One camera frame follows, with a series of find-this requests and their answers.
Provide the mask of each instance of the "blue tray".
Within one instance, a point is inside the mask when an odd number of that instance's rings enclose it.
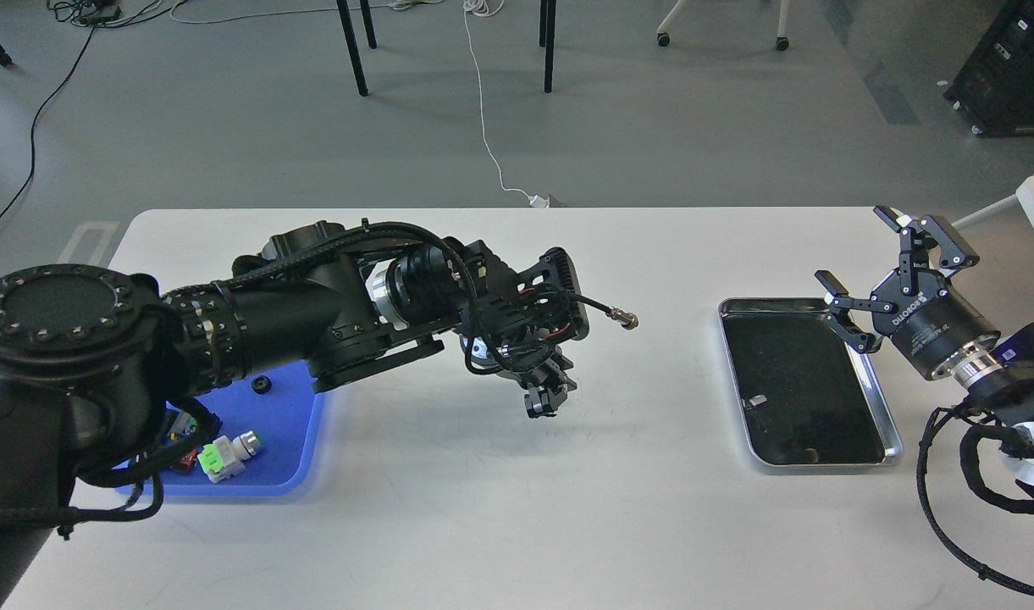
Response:
[[[222,420],[221,435],[234,438],[252,429],[265,449],[246,460],[246,470],[241,475],[218,483],[208,481],[200,465],[188,475],[163,470],[161,479],[168,495],[273,497],[290,493],[305,480],[325,398],[312,393],[312,378],[304,363],[287,364],[265,375],[272,379],[272,390],[266,394],[253,392],[252,377],[247,377],[199,398]],[[130,490],[118,489],[123,494]]]

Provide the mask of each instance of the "black cable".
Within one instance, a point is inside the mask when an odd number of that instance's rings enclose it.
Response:
[[[180,4],[185,4],[188,0],[181,1]],[[51,4],[51,0],[45,0],[45,10],[52,11],[54,13],[54,20],[58,23],[71,23],[75,27],[90,27],[93,30],[120,30],[123,27],[129,27],[130,25],[138,25],[144,22],[156,19],[156,17],[165,16],[169,11],[172,11],[177,4],[177,0],[172,0],[171,7],[163,8],[163,10],[154,12],[154,14],[140,19],[145,11],[149,8],[154,7],[159,2],[159,0],[152,0],[148,5],[136,11],[136,14],[132,17],[125,17],[124,19],[115,20],[114,23],[110,24],[99,24],[99,23],[88,23],[87,18],[94,16],[95,12],[101,10],[101,8],[95,7],[95,4],[91,0],[58,0]],[[93,11],[88,11],[87,14],[84,12],[84,8],[93,7]]]
[[[57,89],[54,89],[53,93],[51,93],[48,97],[45,97],[43,103],[41,103],[41,105],[39,105],[39,109],[35,112],[35,117],[34,119],[31,120],[31,133],[30,133],[31,170],[28,172],[28,178],[26,178],[26,180],[24,181],[24,185],[22,185],[21,189],[17,190],[17,193],[12,195],[12,201],[9,201],[8,205],[5,206],[5,209],[2,209],[0,213],[0,222],[1,219],[4,218],[6,214],[8,214],[9,209],[11,209],[14,204],[17,204],[17,201],[21,197],[21,194],[24,194],[24,190],[28,188],[28,185],[31,185],[31,179],[35,175],[35,124],[39,123],[39,116],[41,115],[41,111],[43,111],[45,104],[49,104],[49,102],[54,99],[54,96],[57,96],[57,94],[61,92],[61,89],[64,89],[64,85],[66,85],[68,80],[72,78],[72,74],[77,71],[77,66],[80,65],[80,59],[84,57],[84,51],[87,51],[87,47],[91,44],[91,36],[94,34],[95,30],[93,28],[93,30],[88,32],[87,40],[84,41],[84,45],[80,49],[80,54],[77,55],[77,61],[72,62],[72,66],[71,68],[68,69],[68,73],[64,74],[64,81],[62,81],[61,84],[57,86]]]
[[[945,414],[942,419],[939,420],[939,414]],[[957,558],[962,563],[969,567],[970,570],[976,573],[980,577],[980,580],[992,580],[992,582],[1004,586],[1009,590],[1017,591],[1017,593],[1024,593],[1032,596],[1034,598],[1034,586],[1027,583],[1021,582],[1018,579],[1009,578],[1009,576],[1004,575],[1004,573],[998,572],[990,566],[980,562],[974,558],[974,556],[969,555],[969,553],[963,551],[961,547],[953,543],[946,532],[938,525],[938,519],[934,517],[934,511],[931,509],[931,500],[927,497],[926,491],[926,461],[927,455],[931,451],[931,445],[934,444],[935,436],[938,436],[938,432],[945,426],[949,420],[953,420],[954,417],[959,417],[954,414],[953,409],[938,408],[931,413],[931,417],[927,418],[926,426],[923,428],[923,437],[919,439],[919,459],[915,463],[915,489],[919,493],[919,506],[923,509],[923,515],[926,516],[927,523],[931,524],[931,528],[934,529],[935,536],[938,540],[942,542],[943,546],[946,547],[946,551]]]

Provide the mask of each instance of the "metal tray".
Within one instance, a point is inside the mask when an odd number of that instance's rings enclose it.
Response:
[[[826,312],[819,298],[719,306],[748,447],[776,474],[890,466],[904,452],[870,359],[826,328]]]

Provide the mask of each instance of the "table leg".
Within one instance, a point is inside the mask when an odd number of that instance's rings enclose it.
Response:
[[[366,25],[366,42],[370,50],[376,50],[377,39],[373,37],[373,16],[370,16],[369,0],[358,0],[358,6],[363,10],[363,24]]]
[[[547,0],[540,0],[540,47],[547,45]]]
[[[554,88],[554,10],[556,0],[544,0],[547,4],[547,66],[543,77],[543,92]]]
[[[363,74],[363,61],[358,57],[358,42],[355,41],[355,28],[351,25],[351,8],[347,7],[347,0],[335,0],[335,7],[339,9],[339,23],[343,25],[343,38],[347,41],[347,55],[351,57],[351,68],[355,71],[355,85],[358,85],[360,96],[369,96],[366,89],[366,77]]]

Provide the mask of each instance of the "white table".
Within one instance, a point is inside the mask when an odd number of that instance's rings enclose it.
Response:
[[[639,313],[640,328],[595,315],[567,344],[581,387],[554,420],[527,420],[513,383],[467,374],[450,339],[331,393],[299,493],[81,525],[48,541],[6,608],[1034,608],[931,532],[915,440],[932,406],[962,392],[922,382],[891,346],[874,366],[900,464],[773,477],[746,450],[719,302],[819,295],[818,268],[868,293],[896,263],[868,209],[152,211],[113,266],[163,288],[225,278],[271,233],[362,216],[483,239],[518,270],[567,247],[583,293]],[[971,495],[959,439],[954,426],[932,453],[936,513],[968,551],[1034,583],[1034,518]]]

